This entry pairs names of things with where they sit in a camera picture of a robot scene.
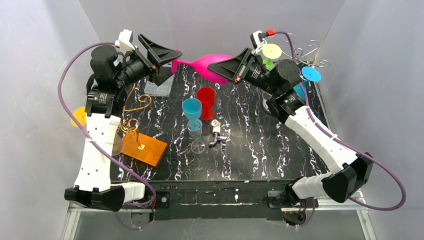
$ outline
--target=black marble table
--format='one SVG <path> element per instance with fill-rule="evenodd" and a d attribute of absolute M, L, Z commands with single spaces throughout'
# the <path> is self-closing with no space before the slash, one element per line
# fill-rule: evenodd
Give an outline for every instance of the black marble table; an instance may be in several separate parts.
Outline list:
<path fill-rule="evenodd" d="M 143 94 L 144 82 L 139 82 L 127 108 L 141 104 L 136 99 Z M 208 148 L 213 139 L 210 121 L 203 121 L 202 138 L 206 150 L 195 154 L 190 150 L 192 139 L 183 116 L 184 100 L 196 97 L 201 87 L 216 91 L 214 119 L 221 122 L 221 134 L 228 136 L 226 150 L 217 144 Z M 307 84 L 310 106 L 324 123 L 324 115 L 313 84 Z M 120 154 L 118 160 L 152 181 L 240 181 L 293 180 L 301 176 L 324 174 L 327 166 L 295 132 L 267 115 L 262 109 L 262 91 L 248 83 L 219 85 L 203 79 L 190 66 L 179 66 L 170 97 L 153 97 L 151 106 L 127 112 L 124 119 L 139 119 L 139 132 L 168 143 L 157 167 Z M 116 165 L 111 165 L 112 181 L 130 181 L 134 177 Z"/>

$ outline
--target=metal faucet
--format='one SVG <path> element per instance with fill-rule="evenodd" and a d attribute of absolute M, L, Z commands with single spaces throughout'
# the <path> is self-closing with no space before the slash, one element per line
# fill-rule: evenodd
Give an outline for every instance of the metal faucet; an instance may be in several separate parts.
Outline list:
<path fill-rule="evenodd" d="M 221 136 L 221 123 L 218 120 L 214 119 L 214 120 L 212 120 L 211 125 L 213 127 L 213 129 L 212 129 L 213 141 L 209 142 L 209 147 L 212 148 L 218 142 L 220 142 L 221 150 L 225 151 L 227 137 Z"/>

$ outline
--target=blue cup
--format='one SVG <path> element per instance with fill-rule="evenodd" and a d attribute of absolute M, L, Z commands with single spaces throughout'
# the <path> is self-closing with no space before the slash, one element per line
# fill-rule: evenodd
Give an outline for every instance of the blue cup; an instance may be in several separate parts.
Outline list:
<path fill-rule="evenodd" d="M 199 119 L 202 114 L 202 103 L 196 98 L 186 99 L 182 103 L 182 111 L 188 120 Z"/>

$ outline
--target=yellow sticker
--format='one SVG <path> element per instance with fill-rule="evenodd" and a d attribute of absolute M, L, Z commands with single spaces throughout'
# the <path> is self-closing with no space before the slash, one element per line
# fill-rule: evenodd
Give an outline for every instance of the yellow sticker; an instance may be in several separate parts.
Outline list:
<path fill-rule="evenodd" d="M 265 57 L 269 59 L 278 59 L 283 51 L 281 47 L 274 43 L 268 43 L 262 48 L 262 53 Z"/>
<path fill-rule="evenodd" d="M 78 120 L 78 122 L 81 125 L 85 125 L 86 122 L 86 107 L 82 106 L 80 108 L 78 108 L 77 110 L 75 110 L 72 115 Z M 72 124 L 72 126 L 74 127 L 78 127 L 77 123 L 74 122 L 74 120 L 72 120 L 72 118 L 70 119 L 70 123 Z"/>

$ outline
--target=orange wooden board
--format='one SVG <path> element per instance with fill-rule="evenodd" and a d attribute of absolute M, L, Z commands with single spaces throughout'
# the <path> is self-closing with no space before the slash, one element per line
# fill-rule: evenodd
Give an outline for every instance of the orange wooden board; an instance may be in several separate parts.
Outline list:
<path fill-rule="evenodd" d="M 143 163 L 156 167 L 164 155 L 168 144 L 138 131 L 125 134 L 122 153 Z"/>

